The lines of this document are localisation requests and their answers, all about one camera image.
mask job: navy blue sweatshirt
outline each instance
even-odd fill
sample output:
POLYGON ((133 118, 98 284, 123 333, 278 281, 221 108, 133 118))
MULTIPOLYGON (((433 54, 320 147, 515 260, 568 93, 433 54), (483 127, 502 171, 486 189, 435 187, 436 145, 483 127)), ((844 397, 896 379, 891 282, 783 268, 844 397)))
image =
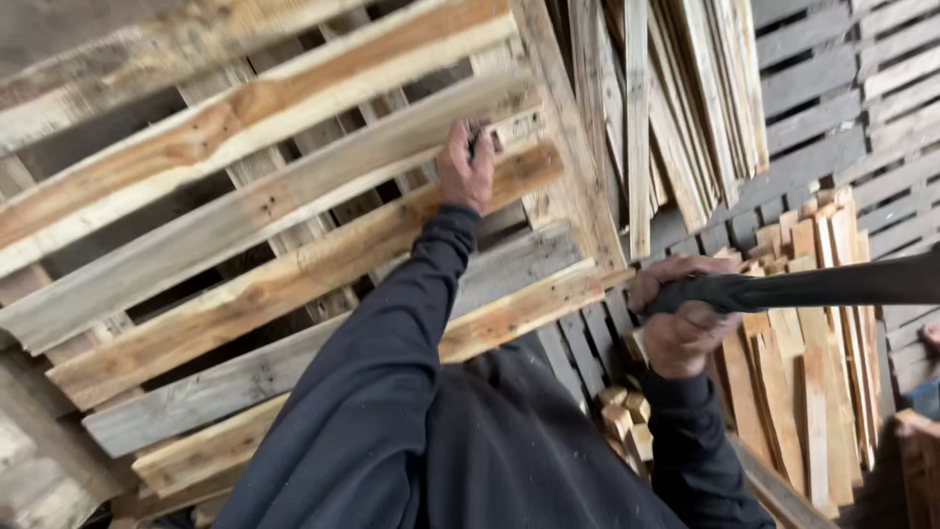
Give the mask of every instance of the navy blue sweatshirt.
POLYGON ((531 347, 442 366, 479 215, 444 205, 412 258, 310 363, 220 529, 774 527, 744 484, 714 386, 649 374, 653 489, 531 347))

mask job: stack of wooden boards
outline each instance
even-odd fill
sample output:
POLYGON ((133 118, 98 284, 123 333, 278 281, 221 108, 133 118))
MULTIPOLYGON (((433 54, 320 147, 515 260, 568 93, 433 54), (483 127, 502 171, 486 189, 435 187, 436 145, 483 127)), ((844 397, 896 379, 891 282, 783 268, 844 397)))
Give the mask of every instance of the stack of wooden boards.
POLYGON ((895 415, 911 529, 940 527, 940 423, 905 409, 895 415))
MULTIPOLYGON (((742 270, 801 272, 869 260, 848 188, 758 230, 742 270)), ((716 356, 726 413, 744 445, 822 512, 853 502, 872 469, 881 401, 872 307, 745 314, 716 356)))
POLYGON ((606 16, 599 2, 569 2, 575 93, 639 259, 659 206, 675 201, 695 232, 768 168, 750 0, 608 0, 606 16))
POLYGON ((650 403, 643 393, 628 391, 617 384, 604 388, 598 394, 598 401, 602 406, 607 443, 637 475, 649 480, 647 464, 652 462, 650 403))
POLYGON ((200 2, 0 86, 18 94, 0 108, 0 327, 48 358, 49 378, 88 413, 84 426, 110 456, 133 455, 146 485, 113 502, 120 516, 152 518, 230 490, 297 377, 358 303, 359 285, 380 281, 433 215, 440 185, 424 168, 457 118, 492 121, 506 148, 494 207, 521 200, 527 225, 471 259, 443 361, 599 301, 605 284, 629 275, 544 4, 418 0, 375 20, 366 4, 200 2), (207 17, 216 23, 203 24, 207 17), (294 35, 309 27, 322 42, 307 50, 294 35), (259 50, 266 44, 274 47, 259 50), (126 55, 117 71, 76 67, 49 81, 63 64, 116 47, 126 55), (420 101, 402 95, 403 85, 455 63, 468 65, 467 76, 420 101), (17 91, 26 84, 35 97, 17 91), (21 159, 52 133, 81 131, 174 86, 188 108, 39 184, 21 159), (337 114, 350 108, 364 121, 355 132, 337 114), (287 164, 282 140, 302 156, 287 164), (234 183, 227 194, 64 277, 43 266, 219 171, 234 183), (377 189, 387 183, 393 193, 383 199, 377 189), (363 197, 373 204, 344 207, 363 197), (270 246, 271 258, 139 310, 257 246, 270 246), (213 360, 304 307, 305 328, 213 360))

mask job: wooden pallet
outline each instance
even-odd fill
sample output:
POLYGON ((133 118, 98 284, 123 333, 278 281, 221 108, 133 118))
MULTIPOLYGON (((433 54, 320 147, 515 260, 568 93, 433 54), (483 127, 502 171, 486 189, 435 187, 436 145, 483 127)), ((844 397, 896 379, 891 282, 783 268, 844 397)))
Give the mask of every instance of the wooden pallet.
POLYGON ((720 205, 691 236, 676 212, 653 219, 651 260, 669 253, 714 254, 757 245, 755 230, 776 223, 810 195, 810 187, 865 155, 857 123, 855 58, 847 41, 853 20, 846 2, 752 2, 757 28, 770 170, 744 185, 732 208, 720 205))
POLYGON ((89 413, 84 425, 111 456, 135 454, 148 489, 116 502, 127 516, 231 488, 363 281, 382 279, 440 203, 427 163, 454 119, 487 117, 506 147, 493 202, 510 209, 493 229, 518 220, 513 211, 528 225, 471 260, 443 361, 598 302, 605 281, 628 275, 541 2, 419 0, 374 21, 365 2, 291 2, 243 24, 250 30, 227 27, 256 3, 206 4, 230 9, 211 26, 195 22, 206 13, 188 13, 192 24, 123 28, 0 86, 12 94, 16 82, 96 59, 103 46, 127 52, 114 77, 55 77, 0 108, 4 123, 27 117, 0 133, 0 327, 49 358, 49 378, 89 413), (294 37, 311 27, 312 47, 294 37), (193 62, 163 47, 181 28, 211 53, 193 62), (465 74, 409 97, 414 81, 427 88, 444 71, 465 74), (87 134, 92 118, 173 86, 184 108, 36 174, 53 134, 87 134), (181 188, 225 184, 218 171, 234 189, 129 230, 126 244, 68 273, 47 270, 181 188), (222 277, 207 280, 207 270, 222 277), (298 311, 305 323, 279 340, 249 333, 298 311))

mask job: wooden crate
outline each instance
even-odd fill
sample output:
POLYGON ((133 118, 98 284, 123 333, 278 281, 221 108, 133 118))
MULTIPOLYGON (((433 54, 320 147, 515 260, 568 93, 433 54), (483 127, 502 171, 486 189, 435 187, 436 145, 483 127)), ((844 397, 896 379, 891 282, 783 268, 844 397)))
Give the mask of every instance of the wooden crate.
POLYGON ((49 378, 88 413, 102 448, 134 454, 147 487, 115 502, 123 515, 156 516, 233 486, 363 278, 380 281, 440 203, 429 162, 454 119, 493 122, 506 147, 493 202, 510 213, 491 222, 505 227, 521 200, 528 227, 471 260, 443 361, 577 311, 629 274, 544 5, 418 0, 373 20, 366 3, 201 3, 0 86, 13 102, 0 108, 11 123, 0 132, 0 327, 53 363, 49 378), (295 37, 311 27, 321 41, 295 37), (181 49, 167 45, 183 34, 181 49), (124 54, 112 71, 53 75, 105 48, 124 54), (468 63, 449 86, 428 82, 468 63), (415 81, 419 101, 408 97, 415 81), (17 91, 24 83, 34 97, 17 91), (99 115, 174 86, 187 108, 55 174, 31 174, 52 135, 87 135, 99 115), (220 171, 229 192, 68 274, 48 269, 220 171), (266 258, 254 259, 258 248, 266 258), (195 281, 213 268, 220 281, 195 281), (212 360, 303 307, 305 323, 286 337, 212 360))

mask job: sleeve cuff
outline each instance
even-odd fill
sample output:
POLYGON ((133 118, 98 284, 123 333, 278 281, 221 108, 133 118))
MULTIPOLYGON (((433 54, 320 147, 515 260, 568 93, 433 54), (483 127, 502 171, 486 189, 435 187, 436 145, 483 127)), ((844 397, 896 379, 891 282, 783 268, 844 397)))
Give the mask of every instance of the sleeve cuff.
POLYGON ((654 408, 698 408, 712 398, 712 381, 703 372, 697 377, 665 379, 649 370, 643 377, 643 394, 654 408))

